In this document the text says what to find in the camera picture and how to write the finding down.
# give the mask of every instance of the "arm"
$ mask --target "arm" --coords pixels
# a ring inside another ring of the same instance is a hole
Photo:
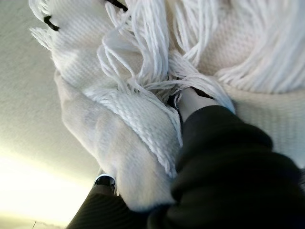
[[[155,210],[148,228],[305,228],[300,170],[226,108],[204,107],[186,120],[176,169],[177,204]]]

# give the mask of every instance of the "black fabric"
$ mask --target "black fabric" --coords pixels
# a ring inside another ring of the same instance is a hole
[[[272,152],[263,131],[220,106],[202,108],[183,127],[171,190],[177,204],[160,206],[146,219],[122,199],[98,195],[84,203],[69,229],[305,228],[301,171]]]
[[[121,197],[89,195],[67,229],[142,229],[146,214],[130,211]]]

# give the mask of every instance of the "knitted fabric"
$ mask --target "knitted fabric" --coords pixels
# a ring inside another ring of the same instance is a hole
[[[189,86],[234,112],[224,85],[240,118],[305,165],[301,0],[127,0],[126,13],[103,0],[29,3],[59,27],[31,31],[57,68],[63,122],[132,210],[173,202],[182,143],[166,101]]]

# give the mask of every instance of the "black drawstring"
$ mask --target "black drawstring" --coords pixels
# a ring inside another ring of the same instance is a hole
[[[51,17],[52,17],[52,15],[46,16],[46,17],[44,17],[43,21],[44,21],[44,23],[46,23],[51,29],[53,29],[54,31],[58,31],[58,30],[59,30],[59,27],[56,26],[56,25],[53,25],[53,24],[50,22]]]
[[[120,8],[120,9],[123,9],[124,12],[126,12],[128,10],[128,8],[126,6],[124,6],[122,3],[120,3],[117,0],[107,0],[107,1],[110,2],[112,5]]]
[[[120,3],[119,1],[117,0],[107,0],[108,2],[110,2],[112,5],[120,8],[120,9],[123,9],[124,12],[126,12],[128,10],[128,8],[126,6],[124,6],[122,3]],[[46,16],[44,17],[43,21],[44,23],[46,23],[51,29],[53,29],[54,31],[58,31],[60,28],[56,25],[53,25],[51,22],[50,22],[50,19],[51,19],[52,15],[49,15],[49,16]]]

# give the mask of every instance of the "ceiling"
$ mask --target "ceiling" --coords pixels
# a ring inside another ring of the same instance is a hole
[[[99,169],[61,122],[50,53],[29,31],[36,26],[44,27],[27,0],[0,0],[0,229],[7,214],[64,225]]]

